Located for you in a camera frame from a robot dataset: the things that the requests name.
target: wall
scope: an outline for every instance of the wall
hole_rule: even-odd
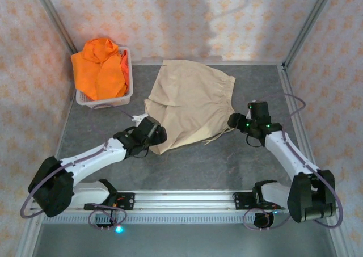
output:
[[[0,5],[0,255],[15,256],[27,186],[53,155],[69,106],[71,65],[38,0]]]
[[[316,0],[52,0],[78,50],[97,36],[134,61],[283,61]]]
[[[302,116],[318,165],[335,175],[356,256],[363,248],[362,14],[362,0],[329,0],[289,70],[307,102]]]

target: laundry basket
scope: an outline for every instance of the laundry basket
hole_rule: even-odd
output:
[[[77,101],[77,103],[79,105],[82,106],[88,106],[88,107],[94,107],[95,105],[99,105],[99,104],[103,104],[103,103],[108,103],[108,104],[112,104],[114,106],[120,106],[120,105],[126,105],[128,103],[130,103],[130,97],[132,96],[132,94],[134,93],[134,86],[133,86],[133,82],[132,82],[132,66],[131,66],[131,54],[130,54],[130,49],[126,46],[119,46],[119,50],[122,53],[123,51],[127,51],[127,56],[128,56],[128,64],[129,64],[129,77],[130,77],[130,86],[129,86],[129,91],[128,93],[126,93],[124,96],[122,97],[116,97],[116,98],[111,98],[111,99],[105,99],[105,100],[97,100],[97,101],[93,101],[90,100],[87,95],[85,95],[83,92],[77,90],[76,95],[75,95],[75,100]]]

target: metal frame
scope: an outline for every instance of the metal frame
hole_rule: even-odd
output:
[[[290,84],[290,80],[287,74],[286,69],[283,65],[277,67],[278,72],[280,74],[280,81],[282,84],[282,89],[285,93],[293,94],[293,90]],[[291,97],[286,97],[286,102],[289,107],[289,111],[293,112],[298,109],[295,99]],[[298,112],[292,117],[292,123],[295,130],[296,138],[298,141],[298,146],[300,151],[314,164],[316,164],[316,160],[314,158],[312,148],[310,145],[310,141],[305,132],[305,126],[302,122],[301,115]],[[338,215],[335,214],[333,217],[326,218],[327,223],[329,225],[335,225],[337,223]],[[354,256],[354,251],[352,244],[350,243],[349,234],[347,228],[344,224],[342,224],[339,228],[330,229],[330,235],[334,244],[335,251],[337,256]]]
[[[54,7],[51,0],[39,0],[43,5],[43,8],[47,12],[50,20],[52,21],[54,27],[56,28],[60,38],[63,40],[64,44],[71,54],[77,53],[77,49],[70,38],[67,29],[64,27],[60,17],[58,16],[57,10]]]
[[[120,221],[122,213],[113,214]],[[88,224],[89,213],[62,213],[52,218],[44,218],[42,224]],[[91,216],[91,222],[102,224],[109,222],[104,214]],[[140,211],[128,212],[123,224],[253,224],[254,214],[248,214],[243,220],[241,212],[234,213],[144,213]]]
[[[323,11],[323,8],[328,0],[317,0],[312,11],[308,15],[303,27],[300,30],[299,35],[297,36],[286,60],[284,61],[284,66],[288,69],[293,62],[295,56],[299,52],[302,44],[306,40],[306,37],[310,33],[310,30],[314,26],[316,20],[318,19],[320,13]]]
[[[122,191],[135,193],[133,212],[143,213],[236,213],[233,193],[236,191],[224,190],[175,190],[175,191]],[[31,211],[36,212],[40,208],[36,203],[32,204]],[[83,210],[83,205],[68,208],[64,213],[90,213]]]
[[[277,65],[280,74],[282,88],[284,92],[292,94],[292,88],[288,79],[286,69],[289,68],[319,14],[323,10],[324,5],[328,0],[318,0],[313,10],[309,14],[303,28],[301,29],[296,41],[294,42],[286,60],[283,64],[276,62],[206,62],[207,65]],[[71,54],[77,53],[77,49],[70,38],[66,28],[64,27],[57,11],[51,0],[40,0],[45,8],[50,20],[58,31],[61,39],[67,46]],[[161,65],[161,62],[138,62],[137,65]],[[289,111],[292,112],[297,109],[296,101],[292,98],[286,98]],[[292,118],[294,130],[296,132],[298,146],[301,152],[308,157],[309,160],[315,163],[311,146],[307,139],[303,123],[299,114]],[[194,213],[194,214],[236,214],[233,199],[231,199],[232,191],[138,191],[138,204],[135,203],[135,211],[131,214],[170,214],[170,213]],[[65,215],[89,213],[81,209],[67,210]],[[39,235],[40,226],[42,222],[49,222],[44,219],[44,215],[28,220],[24,228],[23,235],[20,239],[17,257],[31,256],[35,249],[35,244]],[[328,218],[329,224],[333,225],[336,222],[336,217]],[[338,229],[331,230],[332,240],[338,256],[353,256],[352,246],[344,237],[347,236],[347,230],[342,226]]]

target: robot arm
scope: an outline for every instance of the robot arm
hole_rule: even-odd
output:
[[[137,123],[136,127],[116,133],[103,145],[60,161],[55,157],[49,157],[42,163],[28,187],[29,193],[54,170],[63,168],[33,194],[33,198],[48,217],[60,214],[71,203],[77,202],[77,199],[87,188],[75,186],[85,177],[111,163],[135,156],[147,150],[149,146],[166,141],[167,135],[164,127],[160,126],[160,123],[152,117],[148,115],[135,116],[134,120]],[[111,191],[115,191],[115,189],[106,180],[100,180],[100,183],[103,183],[99,187],[100,194],[96,193],[92,196],[90,202],[114,203],[113,199],[107,200],[107,198],[111,198]],[[110,194],[107,194],[105,199],[104,191],[106,189]]]
[[[335,198],[332,192],[306,165],[318,172],[332,188],[335,186],[333,174],[329,170],[320,170],[310,162],[282,131],[281,124],[271,122],[267,102],[249,103],[248,109],[247,116],[232,114],[228,125],[258,139],[278,159],[292,180],[291,187],[275,180],[256,183],[253,191],[257,202],[272,202],[288,208],[296,222],[333,216]]]

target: purple cable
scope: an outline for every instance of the purple cable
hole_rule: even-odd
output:
[[[95,132],[97,132],[97,133],[99,133],[99,134],[101,134],[101,135],[105,135],[106,133],[104,133],[104,132],[102,132],[100,129],[98,129],[95,125],[94,125],[94,123],[91,121],[91,113],[92,113],[92,111],[94,110],[94,109],[96,109],[96,108],[98,108],[98,107],[102,107],[102,106],[109,106],[109,107],[113,107],[113,108],[117,108],[116,106],[114,106],[114,105],[112,105],[112,104],[108,104],[108,103],[104,103],[104,104],[98,104],[98,105],[95,105],[95,106],[93,106],[91,109],[90,109],[90,111],[89,111],[89,113],[88,113],[88,119],[89,119],[89,121],[90,121],[90,124],[91,124],[91,127],[92,127],[92,129],[95,131]],[[125,111],[123,111],[122,109],[120,109],[120,108],[117,108],[119,111],[121,111],[122,113],[124,113],[124,114],[126,114],[127,116],[129,116],[131,119],[133,118],[132,117],[132,115],[130,115],[130,114],[128,114],[127,112],[125,112]],[[33,190],[29,193],[29,195],[27,196],[27,198],[25,199],[25,201],[24,201],[24,203],[23,203],[23,205],[22,205],[22,207],[21,207],[21,209],[20,209],[20,216],[22,217],[22,218],[24,218],[24,219],[29,219],[29,218],[33,218],[33,217],[36,217],[36,216],[38,216],[38,215],[40,215],[40,214],[42,214],[42,212],[43,212],[43,210],[40,210],[39,212],[36,212],[36,213],[33,213],[33,214],[30,214],[30,215],[26,215],[25,214],[25,209],[26,209],[26,206],[28,205],[28,203],[30,202],[30,200],[32,199],[32,197],[34,196],[34,194],[39,190],[39,188],[40,187],[42,187],[49,179],[51,179],[53,176],[55,176],[58,172],[60,172],[60,171],[62,171],[63,169],[66,169],[67,167],[69,167],[69,166],[73,166],[73,165],[75,165],[76,163],[79,163],[79,162],[83,162],[83,161],[86,161],[86,160],[88,160],[88,159],[91,159],[91,158],[93,158],[93,157],[96,157],[97,155],[99,155],[99,154],[101,154],[104,150],[105,150],[105,147],[108,145],[108,141],[106,141],[105,143],[104,143],[104,146],[100,149],[100,150],[98,150],[97,152],[95,152],[94,154],[90,154],[90,155],[88,155],[88,156],[86,156],[86,157],[84,157],[84,158],[80,158],[80,159],[77,159],[77,160],[75,160],[73,163],[72,162],[70,162],[70,163],[67,163],[66,165],[63,165],[63,166],[61,166],[61,167],[59,167],[58,169],[56,169],[56,170],[54,170],[53,172],[51,172],[49,175],[47,175],[42,181],[40,181],[40,183],[39,184],[37,184],[34,188],[33,188]],[[121,208],[117,208],[117,207],[109,207],[109,206],[103,206],[103,208],[109,208],[109,209],[114,209],[114,210],[120,210],[120,211],[122,211],[122,212],[124,212],[125,214],[126,214],[126,211],[125,210],[123,210],[123,209],[121,209]]]
[[[92,121],[92,113],[93,113],[93,110],[99,108],[99,107],[112,107],[112,108],[115,108],[119,111],[121,111],[123,114],[126,114],[128,117],[130,117],[131,119],[133,119],[132,115],[128,114],[127,112],[123,111],[121,108],[119,107],[116,107],[112,104],[109,104],[109,103],[103,103],[103,104],[98,104],[98,105],[95,105],[93,106],[90,111],[88,112],[88,120],[90,122],[90,125],[91,125],[91,128],[94,132],[97,132],[98,134],[102,135],[102,136],[105,136],[107,135],[106,132],[102,131],[101,129],[99,129],[98,127],[95,126],[94,122]]]
[[[33,218],[33,217],[36,217],[38,215],[40,215],[43,211],[40,210],[39,212],[36,212],[36,213],[33,213],[33,214],[30,214],[29,216],[26,215],[24,212],[25,212],[25,208],[26,206],[28,205],[29,201],[31,200],[31,198],[34,196],[34,194],[36,193],[36,191],[39,190],[40,187],[42,187],[44,185],[44,183],[46,183],[49,179],[51,179],[52,177],[54,177],[58,172],[62,171],[63,169],[66,169],[67,167],[69,166],[72,166],[72,165],[75,165],[76,163],[79,163],[79,162],[83,162],[87,159],[90,159],[90,158],[93,158],[99,154],[101,154],[103,152],[103,150],[105,149],[105,147],[107,146],[108,142],[105,142],[104,143],[104,146],[98,150],[97,152],[95,152],[94,154],[91,154],[91,155],[88,155],[84,158],[81,158],[81,159],[77,159],[75,160],[74,162],[70,162],[70,163],[67,163],[66,165],[63,165],[57,169],[55,169],[53,172],[51,172],[48,176],[46,176],[43,180],[41,180],[40,183],[38,183],[34,188],[33,190],[29,193],[29,195],[27,196],[27,198],[25,199],[21,209],[20,209],[20,216],[22,218],[25,218],[25,219],[29,219],[29,218]]]
[[[254,228],[254,227],[249,227],[249,226],[247,226],[247,224],[246,224],[246,215],[249,213],[249,212],[252,212],[252,211],[254,211],[254,210],[259,210],[259,211],[262,211],[265,215],[267,215],[267,223],[266,223],[266,225],[265,225],[265,227],[270,223],[270,219],[269,219],[269,217],[268,217],[268,213],[264,210],[264,209],[261,209],[261,208],[251,208],[251,209],[249,209],[244,215],[243,215],[243,217],[242,217],[242,222],[243,222],[243,224],[244,224],[244,226],[246,227],[246,228],[248,228],[249,230],[259,230],[259,231],[263,231],[263,230],[271,230],[271,229],[275,229],[275,228],[277,228],[277,227],[281,227],[283,224],[285,224],[290,218],[291,218],[291,216],[287,216],[287,218],[285,218],[284,220],[283,220],[283,222],[281,222],[280,224],[278,224],[277,226],[274,226],[274,227],[267,227],[267,228]]]
[[[286,94],[286,93],[283,93],[283,94],[272,94],[272,95],[267,95],[261,99],[259,99],[258,101],[261,101],[261,100],[264,100],[266,98],[270,98],[270,97],[279,97],[279,96],[289,96],[289,97],[292,97],[294,99],[297,99],[299,100],[301,103],[302,103],[302,107],[300,107],[299,109],[297,109],[296,111],[294,111],[293,113],[291,113],[285,120],[283,126],[282,126],[282,137],[284,139],[284,142],[286,144],[286,146],[290,149],[290,151],[295,155],[295,157],[309,170],[311,171],[319,180],[322,181],[322,183],[324,183],[324,185],[329,189],[329,191],[333,194],[337,204],[338,204],[338,210],[339,210],[339,218],[338,218],[338,221],[335,225],[333,226],[330,226],[330,225],[327,225],[327,224],[324,224],[318,220],[314,220],[316,223],[324,226],[324,227],[327,227],[329,229],[334,229],[336,227],[339,227],[343,221],[343,205],[341,204],[341,201],[340,201],[340,198],[338,197],[337,193],[335,192],[335,190],[333,189],[333,187],[325,180],[325,178],[323,178],[319,173],[317,173],[313,168],[311,168],[307,163],[306,161],[300,157],[300,155],[293,149],[293,147],[290,145],[290,143],[287,142],[286,140],[286,134],[285,134],[285,124],[292,118],[293,115],[297,114],[299,111],[303,110],[305,107],[306,107],[306,103],[304,100],[302,100],[301,98],[295,96],[295,95],[292,95],[292,94]],[[250,212],[252,209],[248,210],[244,216],[243,216],[243,224],[245,225],[246,228],[248,229],[251,229],[251,230],[259,230],[259,229],[254,229],[254,228],[251,228],[251,227],[248,227],[245,223],[244,223],[244,219],[245,219],[245,216],[248,212]],[[284,223],[286,223],[288,221],[290,217],[288,217],[285,221],[283,221],[281,224],[277,225],[276,227],[280,227],[282,226]]]
[[[124,222],[127,218],[127,212],[119,207],[112,207],[112,206],[106,206],[106,205],[101,205],[101,204],[96,204],[96,203],[91,203],[91,205],[93,205],[94,207],[100,207],[100,208],[107,208],[107,209],[112,209],[112,210],[119,210],[121,212],[123,212],[125,214],[125,217],[123,219],[121,219],[120,222],[116,222],[116,218],[112,218],[106,211],[104,210],[94,210],[93,212],[90,213],[89,217],[88,217],[88,224],[90,224],[92,227],[94,227],[95,229],[100,229],[99,227],[97,227],[96,225],[92,224],[91,222],[91,216],[96,213],[96,212],[102,212],[104,213],[111,221],[113,224],[113,226],[117,226],[119,224],[121,224],[122,222]]]

